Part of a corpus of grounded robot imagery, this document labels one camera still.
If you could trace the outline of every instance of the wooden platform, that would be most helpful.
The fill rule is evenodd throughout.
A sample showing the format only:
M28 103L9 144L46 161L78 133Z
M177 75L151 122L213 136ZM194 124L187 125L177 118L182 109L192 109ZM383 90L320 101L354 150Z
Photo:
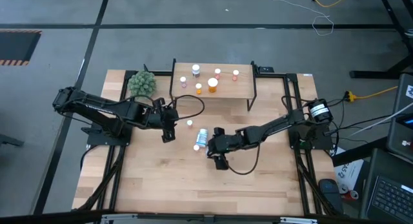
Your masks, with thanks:
M109 70L102 96L119 100L124 70ZM301 97L317 97L312 76L297 75ZM169 102L170 77L157 76L158 91L153 98L164 97ZM205 111L188 129L186 120L177 122L176 140L162 143L160 130L134 129L131 144L121 174L116 210L121 212L166 212L191 214L252 214L303 215L294 153L288 145L287 131L267 138L261 144L261 155L256 170L239 176L230 170L218 171L205 151L195 152L193 145L200 128L210 131L223 127L227 134L248 125L262 125L283 114L282 79L257 78L257 99L250 112L242 99L205 98ZM178 102L180 116L201 108L195 99ZM93 193L101 181L105 167L107 146L97 147L85 158L73 207L79 207ZM238 171L248 171L256 159L256 149L227 154L230 165ZM335 179L331 159L323 151L313 150L312 158L317 180ZM112 187L109 186L105 199ZM314 204L307 186L310 209Z
M252 65L231 65L217 63L196 63L200 67L200 76L192 75L192 65L195 63L176 63L172 95L174 97L190 94L209 98L252 99L254 97L254 78ZM208 92L208 80L215 76L215 69L221 69L221 78L218 81L217 91ZM232 80L232 72L239 71L237 81ZM186 88L182 88L180 78L186 77ZM195 85L202 84L201 95L196 94Z

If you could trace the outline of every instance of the wooden table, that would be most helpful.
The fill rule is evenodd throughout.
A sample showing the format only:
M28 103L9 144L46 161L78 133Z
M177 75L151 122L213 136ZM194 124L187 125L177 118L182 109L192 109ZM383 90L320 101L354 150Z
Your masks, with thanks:
M192 66L194 64L200 67L200 76L192 75ZM215 69L221 69L221 78L218 81L217 91L211 93L208 91L208 80L215 77ZM232 80L233 71L238 70L237 81ZM198 96L201 98L231 98L246 99L248 111L251 109L256 93L254 90L255 77L252 65L232 65L218 63L174 63L173 66L173 83L171 88L172 97L186 94ZM186 78L186 88L182 88L180 79ZM196 94L195 85L202 85L202 93Z
M124 70L109 70L102 96L119 100ZM301 97L317 97L310 75L298 74ZM164 97L169 102L169 76L157 76L157 92L153 98ZM216 170L205 151L193 150L197 132L223 127L227 134L235 129L262 125L287 111L281 104L284 95L282 79L257 78L256 104L250 112L240 99L205 98L205 111L192 118L193 129L186 120L176 126L176 140L162 143L160 130L135 128L121 173L116 211L162 212L181 214L251 214L303 215L294 153L288 145L287 131L270 136L261 144L256 170L239 176L227 170ZM185 97L179 100L178 112L186 116L201 108L199 101ZM238 171L248 171L256 159L256 148L227 154L230 165ZM73 207L79 207L101 182L108 147L97 147L85 158ZM323 151L313 150L312 158L317 180L335 179L332 161ZM111 185L106 193L108 207ZM310 210L314 212L312 193L307 185Z

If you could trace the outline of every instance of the yellow cable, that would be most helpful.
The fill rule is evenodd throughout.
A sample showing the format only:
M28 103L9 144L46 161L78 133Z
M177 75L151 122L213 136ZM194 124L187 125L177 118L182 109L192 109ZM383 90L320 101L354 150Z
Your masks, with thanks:
M380 91L380 92L376 92L375 94L371 94L371 95L363 96L363 97L357 97L356 95L353 95L353 96L354 96L353 98L354 98L354 99L367 99L367 98L374 97L374 96L383 94L383 93L385 93L385 92L391 91L391 90L396 89L396 88L397 88L397 86L394 86L394 87L392 87L392 88L388 88L388 89L386 89L386 90L383 90L383 91Z
M329 7L333 7L334 5L340 3L342 0L338 0L338 1L336 1L335 3L333 3L333 4L331 4L331 5L323 5L323 4L321 4L318 0L315 0L315 1L316 1L317 4L319 4L321 7L329 8Z

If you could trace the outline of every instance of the white bottle cap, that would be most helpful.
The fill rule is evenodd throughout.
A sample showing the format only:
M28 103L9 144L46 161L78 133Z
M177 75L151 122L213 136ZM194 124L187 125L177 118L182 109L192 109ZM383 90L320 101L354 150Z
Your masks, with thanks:
M218 80L215 78L211 78L208 80L208 85L210 87L216 87L218 85Z
M199 65L192 66L192 71L198 71L198 70L199 70Z

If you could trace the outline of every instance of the small bottle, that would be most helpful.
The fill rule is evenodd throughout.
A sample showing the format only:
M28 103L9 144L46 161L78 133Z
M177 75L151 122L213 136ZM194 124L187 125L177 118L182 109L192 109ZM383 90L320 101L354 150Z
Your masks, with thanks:
M199 65L192 66L192 75L195 77L199 77L201 74L199 73Z
M193 124L194 122L192 121L192 120L188 120L188 121L186 121L186 124L188 125L188 128L192 128L192 124Z
M198 136L196 137L196 145L200 147L206 147L208 144L208 130L199 130Z
M233 81L237 81L237 79L238 79L238 74L239 74L238 70L234 70L234 71L232 72L232 74L233 74L232 80L233 80Z
M202 85L201 85L200 83L198 83L198 84L195 85L195 87L196 87L196 94L200 95L200 94L201 94Z
M221 69L217 68L215 69L215 79L219 79L221 76Z
M180 81L181 81L181 86L183 87L183 88L186 88L186 77L181 77L181 79L180 79Z
M208 90L209 92L216 92L217 91L218 80L215 78L211 78L208 80Z

